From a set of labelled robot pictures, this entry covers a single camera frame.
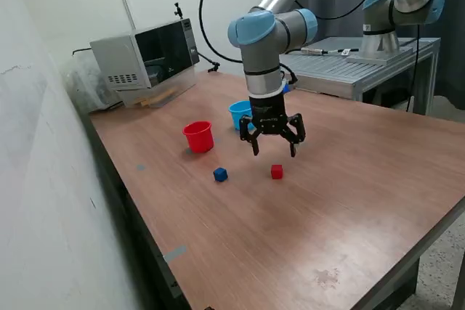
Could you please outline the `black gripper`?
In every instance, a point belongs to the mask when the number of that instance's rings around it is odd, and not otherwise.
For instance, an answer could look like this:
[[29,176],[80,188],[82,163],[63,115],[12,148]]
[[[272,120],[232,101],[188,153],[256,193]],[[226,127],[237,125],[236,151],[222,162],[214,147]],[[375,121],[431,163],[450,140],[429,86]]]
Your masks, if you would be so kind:
[[[258,137],[264,135],[280,135],[290,144],[291,157],[296,156],[296,146],[306,138],[303,117],[300,113],[286,115],[284,93],[268,98],[249,97],[252,117],[243,115],[239,120],[239,134],[242,141],[252,146],[255,156],[259,154]],[[248,125],[255,129],[251,133]]]

